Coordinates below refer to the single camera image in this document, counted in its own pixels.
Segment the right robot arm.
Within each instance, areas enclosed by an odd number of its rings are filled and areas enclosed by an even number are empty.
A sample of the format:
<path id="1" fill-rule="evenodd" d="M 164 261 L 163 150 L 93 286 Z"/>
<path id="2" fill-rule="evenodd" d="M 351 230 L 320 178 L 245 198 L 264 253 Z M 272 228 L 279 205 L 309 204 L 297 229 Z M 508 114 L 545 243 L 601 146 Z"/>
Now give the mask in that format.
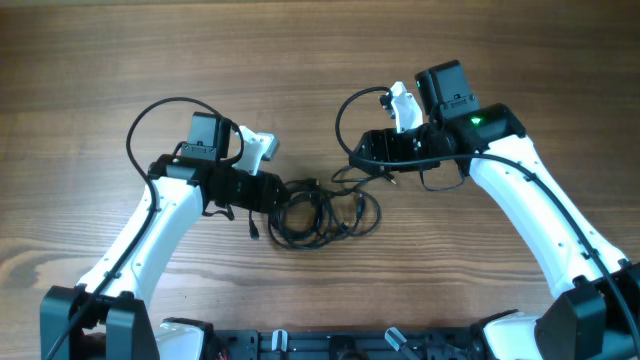
<path id="1" fill-rule="evenodd" d="M 498 204 L 541 268 L 552 305 L 509 310 L 460 341 L 425 336 L 428 355 L 467 359 L 631 359 L 639 354 L 639 267 L 609 243 L 553 179 L 523 124 L 504 104 L 481 106 L 460 62 L 420 72 L 417 90 L 378 89 L 394 126 L 348 150 L 368 174 L 424 173 L 454 161 Z"/>

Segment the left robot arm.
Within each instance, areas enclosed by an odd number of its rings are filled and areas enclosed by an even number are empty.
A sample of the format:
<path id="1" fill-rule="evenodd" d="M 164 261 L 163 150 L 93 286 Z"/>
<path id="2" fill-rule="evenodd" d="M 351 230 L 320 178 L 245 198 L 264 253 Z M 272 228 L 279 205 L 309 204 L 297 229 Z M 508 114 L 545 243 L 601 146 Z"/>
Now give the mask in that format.
<path id="1" fill-rule="evenodd" d="M 289 198 L 281 179 L 259 169 L 278 147 L 211 111 L 192 116 L 190 133 L 139 173 L 145 183 L 134 213 L 100 261 L 72 288 L 52 287 L 41 303 L 45 359 L 209 359 L 212 326 L 172 320 L 152 329 L 148 308 L 178 243 L 202 217 L 228 220 L 236 207 L 272 212 Z"/>

